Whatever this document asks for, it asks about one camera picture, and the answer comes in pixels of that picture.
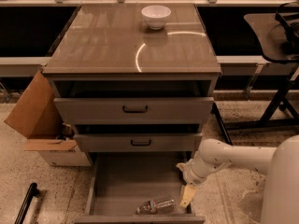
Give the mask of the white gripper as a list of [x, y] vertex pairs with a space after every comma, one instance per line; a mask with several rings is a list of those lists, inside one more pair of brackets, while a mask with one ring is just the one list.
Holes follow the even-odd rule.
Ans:
[[183, 173], [183, 178], [188, 185], [183, 185], [180, 191], [179, 205], [186, 208], [192, 201], [196, 187], [206, 180], [207, 168], [202, 158], [193, 158], [186, 163], [180, 162], [176, 167]]

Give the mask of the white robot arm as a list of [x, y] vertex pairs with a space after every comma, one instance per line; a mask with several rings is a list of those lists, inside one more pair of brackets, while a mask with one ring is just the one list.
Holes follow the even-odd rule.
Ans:
[[238, 147], [217, 139], [201, 142], [193, 158], [179, 163], [186, 184], [180, 205], [187, 207], [207, 177], [229, 165], [266, 176], [261, 224], [299, 224], [299, 135], [278, 147]]

